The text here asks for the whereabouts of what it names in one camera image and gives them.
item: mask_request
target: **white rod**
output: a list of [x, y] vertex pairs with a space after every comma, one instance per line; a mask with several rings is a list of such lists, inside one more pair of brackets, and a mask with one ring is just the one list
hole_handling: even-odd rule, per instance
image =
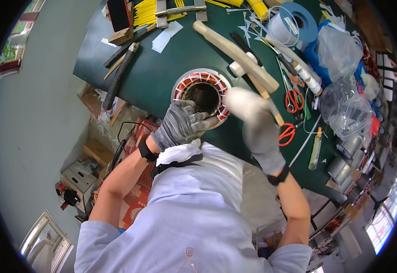
[[318, 122], [320, 121], [321, 118], [321, 114], [318, 116], [317, 121], [315, 122], [315, 125], [312, 127], [312, 130], [310, 131], [309, 135], [307, 136], [305, 142], [303, 143], [303, 145], [301, 145], [300, 150], [298, 150], [298, 153], [294, 156], [294, 158], [292, 159], [291, 163], [289, 163], [289, 167], [292, 166], [292, 164], [294, 163], [294, 161], [297, 159], [297, 157], [300, 155], [301, 151], [305, 148], [307, 141], [310, 139], [310, 136], [312, 135], [312, 133], [314, 132], [315, 128], [318, 125]]

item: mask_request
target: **gloved hand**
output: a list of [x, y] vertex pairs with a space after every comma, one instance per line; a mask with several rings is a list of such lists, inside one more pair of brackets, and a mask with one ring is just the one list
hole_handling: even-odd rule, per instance
[[279, 149], [279, 134], [278, 125], [267, 111], [250, 116], [242, 129], [245, 145], [267, 175], [273, 175], [286, 164]]
[[205, 130], [217, 125], [217, 117], [206, 119], [209, 114], [196, 113], [194, 107], [194, 101], [175, 101], [169, 106], [159, 129], [151, 133], [161, 152], [169, 147], [191, 143]]
[[279, 127], [270, 113], [271, 104], [258, 94], [233, 87], [227, 90], [223, 104], [236, 117], [244, 121], [242, 136], [252, 155], [267, 175], [285, 166], [279, 150]]

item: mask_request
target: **black wristband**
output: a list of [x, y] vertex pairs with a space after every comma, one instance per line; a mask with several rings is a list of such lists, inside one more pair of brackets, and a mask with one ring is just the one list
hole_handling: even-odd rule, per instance
[[150, 151], [145, 140], [139, 146], [139, 150], [141, 153], [141, 157], [145, 157], [148, 163], [156, 161], [159, 157], [159, 154], [153, 154]]
[[288, 164], [285, 164], [283, 167], [282, 172], [279, 174], [278, 177], [272, 176], [272, 175], [267, 175], [268, 182], [273, 185], [277, 186], [280, 182], [284, 182], [286, 177], [289, 174], [289, 166]]

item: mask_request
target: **smartphone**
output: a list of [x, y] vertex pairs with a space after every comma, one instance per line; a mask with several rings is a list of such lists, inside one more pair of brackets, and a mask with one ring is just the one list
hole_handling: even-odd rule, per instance
[[107, 5], [115, 32], [131, 26], [126, 0], [108, 0]]

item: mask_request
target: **copper winding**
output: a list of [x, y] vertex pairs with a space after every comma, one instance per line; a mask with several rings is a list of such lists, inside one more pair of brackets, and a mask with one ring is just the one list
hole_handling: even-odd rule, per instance
[[218, 92], [218, 106], [214, 112], [212, 112], [209, 116], [210, 117], [218, 117], [220, 123], [228, 117], [229, 112], [226, 106], [223, 105], [222, 97], [225, 96], [227, 92], [226, 84], [219, 78], [217, 75], [208, 73], [208, 72], [197, 72], [190, 74], [183, 78], [179, 84], [176, 86], [176, 91], [174, 92], [174, 101], [184, 100], [186, 98], [186, 94], [191, 87], [196, 84], [205, 83], [211, 85], [216, 92]]

